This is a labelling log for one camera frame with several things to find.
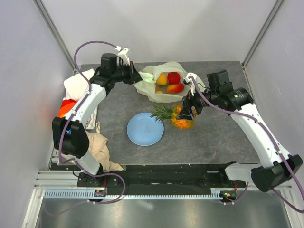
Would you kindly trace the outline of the pale green plastic bag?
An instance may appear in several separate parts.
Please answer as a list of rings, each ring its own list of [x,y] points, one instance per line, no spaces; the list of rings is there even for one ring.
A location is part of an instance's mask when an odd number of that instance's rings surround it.
[[[179,102],[190,90],[189,85],[185,85],[184,90],[178,94],[167,94],[165,86],[156,85],[156,79],[161,73],[178,72],[181,80],[187,75],[187,71],[177,62],[167,62],[156,66],[147,66],[139,72],[142,81],[134,86],[138,93],[145,95],[151,102],[155,103],[174,103]],[[164,94],[155,94],[155,91],[163,91]]]

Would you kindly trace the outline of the fake pineapple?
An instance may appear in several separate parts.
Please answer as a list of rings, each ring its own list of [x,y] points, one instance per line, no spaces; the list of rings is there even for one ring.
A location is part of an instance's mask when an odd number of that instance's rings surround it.
[[[154,105],[151,117],[155,117],[156,121],[170,121],[171,125],[175,128],[188,130],[195,124],[196,113],[194,113],[193,120],[178,119],[177,116],[182,110],[182,105],[176,105],[172,108]]]

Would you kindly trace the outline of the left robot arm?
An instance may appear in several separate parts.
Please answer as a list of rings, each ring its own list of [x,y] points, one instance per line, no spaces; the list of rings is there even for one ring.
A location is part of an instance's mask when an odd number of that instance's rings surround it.
[[[128,57],[129,49],[118,54],[105,53],[101,56],[100,67],[93,77],[87,80],[88,86],[74,107],[64,116],[52,121],[54,147],[59,154],[70,155],[70,161],[88,175],[88,182],[99,187],[104,182],[101,164],[89,151],[86,123],[110,91],[118,82],[133,85],[142,80],[140,74]]]

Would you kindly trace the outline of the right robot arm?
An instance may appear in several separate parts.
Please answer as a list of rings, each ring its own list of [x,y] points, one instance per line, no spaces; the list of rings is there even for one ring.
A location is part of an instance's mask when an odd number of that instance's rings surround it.
[[[252,182],[262,192],[268,192],[289,181],[303,164],[299,155],[291,155],[263,121],[249,92],[240,87],[234,89],[226,70],[207,75],[209,87],[204,91],[199,77],[188,73],[184,82],[190,86],[184,96],[179,119],[194,120],[204,107],[213,107],[228,114],[243,130],[259,157],[259,164],[228,165],[218,174],[223,187],[234,181]]]

